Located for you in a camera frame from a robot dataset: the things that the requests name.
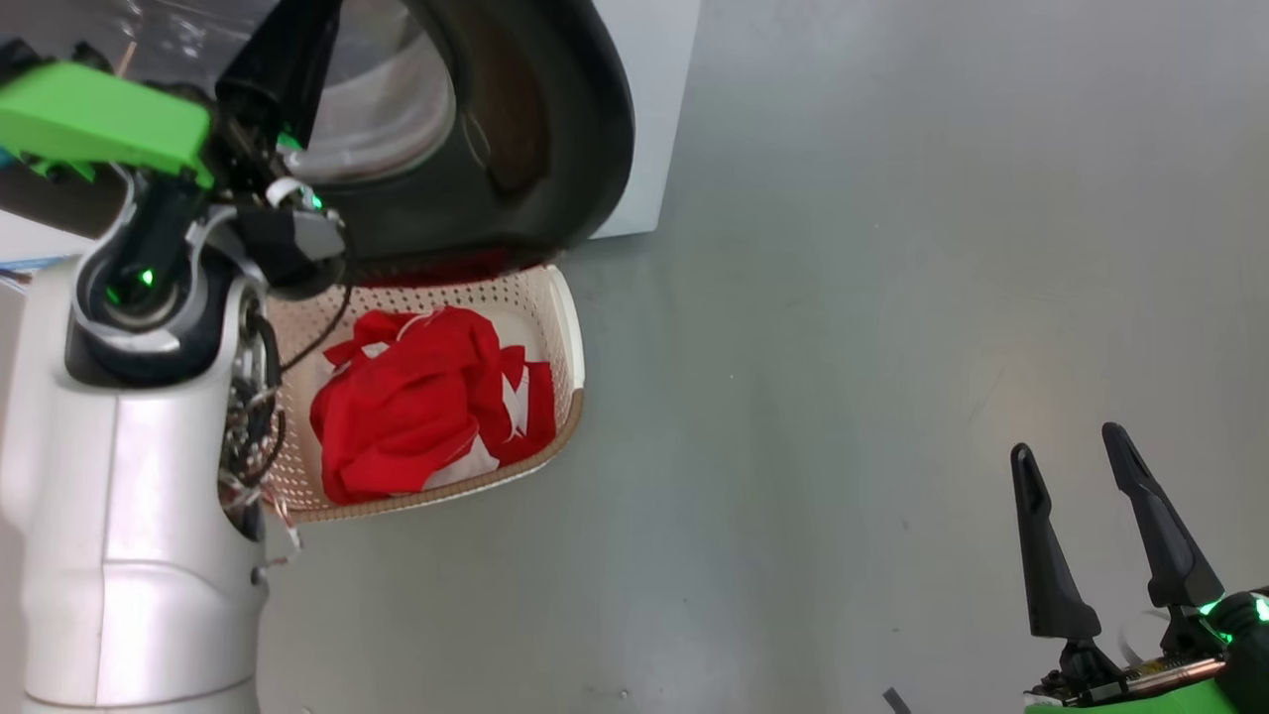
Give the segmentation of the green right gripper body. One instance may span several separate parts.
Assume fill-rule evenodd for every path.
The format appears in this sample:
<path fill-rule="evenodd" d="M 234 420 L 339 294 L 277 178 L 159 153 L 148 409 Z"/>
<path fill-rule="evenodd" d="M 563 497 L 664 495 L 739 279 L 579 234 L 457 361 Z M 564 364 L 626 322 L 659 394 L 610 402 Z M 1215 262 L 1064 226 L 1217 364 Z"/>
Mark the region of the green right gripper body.
<path fill-rule="evenodd" d="M 1024 714 L 1240 714 L 1220 687 L 1231 654 L 1119 667 L 1103 651 L 1062 651 L 1024 694 Z"/>

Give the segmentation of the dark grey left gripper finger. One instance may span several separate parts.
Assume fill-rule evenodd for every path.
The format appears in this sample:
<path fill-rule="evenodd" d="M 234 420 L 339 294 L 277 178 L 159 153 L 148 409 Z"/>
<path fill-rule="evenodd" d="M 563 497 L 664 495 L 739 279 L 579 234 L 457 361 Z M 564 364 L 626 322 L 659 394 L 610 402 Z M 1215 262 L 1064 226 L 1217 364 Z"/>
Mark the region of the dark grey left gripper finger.
<path fill-rule="evenodd" d="M 216 81 L 216 100 L 266 140 L 308 148 L 343 0 L 280 0 Z"/>

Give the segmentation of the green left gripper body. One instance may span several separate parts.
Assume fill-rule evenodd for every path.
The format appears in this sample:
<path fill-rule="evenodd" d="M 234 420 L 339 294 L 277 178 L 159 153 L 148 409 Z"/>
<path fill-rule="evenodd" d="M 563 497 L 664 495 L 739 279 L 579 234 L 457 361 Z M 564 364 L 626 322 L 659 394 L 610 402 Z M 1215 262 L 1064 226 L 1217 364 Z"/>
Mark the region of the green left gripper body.
<path fill-rule="evenodd" d="M 114 164 L 211 189 L 209 131 L 207 108 L 69 60 L 0 82 L 0 148 L 42 178 Z"/>

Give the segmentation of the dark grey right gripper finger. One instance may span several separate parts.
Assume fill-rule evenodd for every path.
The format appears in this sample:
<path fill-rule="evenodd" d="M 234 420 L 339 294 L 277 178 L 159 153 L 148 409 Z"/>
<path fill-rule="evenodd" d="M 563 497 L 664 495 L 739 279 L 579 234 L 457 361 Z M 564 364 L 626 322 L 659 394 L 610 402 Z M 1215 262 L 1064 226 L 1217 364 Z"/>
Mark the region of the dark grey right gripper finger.
<path fill-rule="evenodd" d="M 1101 687 L 1114 694 L 1126 692 L 1123 670 L 1096 646 L 1101 621 L 1076 587 L 1060 538 L 1052 528 L 1052 501 L 1047 484 L 1032 448 L 1025 443 L 1011 446 L 1011 488 L 1030 634 L 1065 642 L 1060 667 L 1041 678 L 1036 692 L 1094 695 Z"/>
<path fill-rule="evenodd" d="M 1148 596 L 1167 611 L 1164 654 L 1222 654 L 1225 640 L 1206 625 L 1202 609 L 1225 596 L 1192 531 L 1155 479 L 1122 424 L 1103 424 L 1101 441 L 1115 488 L 1129 498 L 1151 569 Z"/>

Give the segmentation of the dark grey washing machine door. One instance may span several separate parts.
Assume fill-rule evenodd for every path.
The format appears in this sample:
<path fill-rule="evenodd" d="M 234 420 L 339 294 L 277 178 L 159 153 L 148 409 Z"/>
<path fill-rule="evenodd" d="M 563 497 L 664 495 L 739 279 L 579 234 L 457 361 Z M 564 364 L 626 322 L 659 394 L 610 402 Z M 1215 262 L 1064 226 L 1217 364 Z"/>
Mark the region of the dark grey washing machine door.
<path fill-rule="evenodd" d="M 607 222 L 634 104 L 593 0 L 401 0 L 420 36 L 330 88 L 291 171 L 346 222 L 362 285 L 536 268 Z"/>

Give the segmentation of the plain red garment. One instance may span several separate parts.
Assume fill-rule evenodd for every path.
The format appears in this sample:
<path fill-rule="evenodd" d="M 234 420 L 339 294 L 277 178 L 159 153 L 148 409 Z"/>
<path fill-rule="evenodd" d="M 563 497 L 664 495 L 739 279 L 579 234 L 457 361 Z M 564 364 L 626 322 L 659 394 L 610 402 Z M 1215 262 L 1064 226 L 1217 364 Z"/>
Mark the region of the plain red garment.
<path fill-rule="evenodd" d="M 476 311 L 372 309 L 324 356 L 335 372 L 308 421 L 336 505 L 421 492 L 476 441 L 499 450 L 511 438 L 503 342 Z"/>

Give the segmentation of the red and white garment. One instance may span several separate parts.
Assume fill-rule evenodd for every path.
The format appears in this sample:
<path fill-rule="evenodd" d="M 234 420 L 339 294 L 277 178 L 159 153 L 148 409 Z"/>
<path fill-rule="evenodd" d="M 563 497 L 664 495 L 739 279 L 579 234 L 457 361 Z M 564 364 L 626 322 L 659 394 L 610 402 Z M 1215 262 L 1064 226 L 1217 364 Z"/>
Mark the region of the red and white garment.
<path fill-rule="evenodd" d="M 499 467 L 534 457 L 553 441 L 553 372 L 547 361 L 527 360 L 524 345 L 508 345 L 500 353 L 503 406 L 490 417 L 478 419 L 478 429 L 467 451 L 431 474 L 425 491 L 475 479 Z"/>

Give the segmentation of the cream perforated laundry basket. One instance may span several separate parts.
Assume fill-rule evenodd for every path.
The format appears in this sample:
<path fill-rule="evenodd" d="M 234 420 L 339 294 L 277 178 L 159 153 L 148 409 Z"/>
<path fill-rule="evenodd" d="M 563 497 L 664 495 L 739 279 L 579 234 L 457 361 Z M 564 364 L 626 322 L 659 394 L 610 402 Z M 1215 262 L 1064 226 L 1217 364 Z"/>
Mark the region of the cream perforated laundry basket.
<path fill-rule="evenodd" d="M 524 345 L 530 361 L 547 361 L 553 372 L 556 438 L 544 450 L 486 476 L 420 495 L 381 498 L 367 505 L 340 506 L 327 498 L 320 478 L 320 444 L 308 425 L 308 407 L 326 374 L 320 353 L 308 354 L 283 378 L 280 406 L 288 415 L 288 434 L 280 457 L 269 471 L 269 497 L 286 505 L 291 523 L 335 523 L 424 509 L 509 484 L 542 471 L 576 432 L 582 417 L 585 353 L 581 325 L 565 276 L 553 264 L 530 268 L 486 282 L 442 288 L 357 288 L 344 304 L 344 290 L 334 288 L 303 301 L 269 301 L 269 320 L 283 356 L 294 356 L 329 325 L 335 328 L 322 347 L 349 339 L 354 321 L 371 309 L 423 312 L 457 306 L 491 320 L 499 339 Z"/>

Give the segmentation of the white washing machine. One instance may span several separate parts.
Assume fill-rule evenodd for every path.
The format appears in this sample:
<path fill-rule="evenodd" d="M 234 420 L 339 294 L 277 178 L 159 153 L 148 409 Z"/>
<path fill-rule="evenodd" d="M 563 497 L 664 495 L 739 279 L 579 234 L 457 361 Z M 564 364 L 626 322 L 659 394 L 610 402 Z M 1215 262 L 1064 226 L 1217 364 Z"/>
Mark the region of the white washing machine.
<path fill-rule="evenodd" d="M 626 191 L 591 238 L 656 230 L 669 178 L 700 0 L 593 0 L 629 79 L 634 162 Z M 112 190 L 56 188 L 0 153 L 0 261 L 74 256 L 114 216 Z"/>

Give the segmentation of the blue energy label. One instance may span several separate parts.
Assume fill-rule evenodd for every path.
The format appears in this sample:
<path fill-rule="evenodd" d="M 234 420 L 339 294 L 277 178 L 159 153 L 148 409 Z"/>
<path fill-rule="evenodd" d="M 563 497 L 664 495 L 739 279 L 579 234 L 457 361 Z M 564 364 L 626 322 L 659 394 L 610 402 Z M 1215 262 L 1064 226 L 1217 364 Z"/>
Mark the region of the blue energy label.
<path fill-rule="evenodd" d="M 28 285 L 39 271 L 63 263 L 66 256 L 22 259 L 22 261 L 0 261 L 0 287 L 25 293 Z"/>

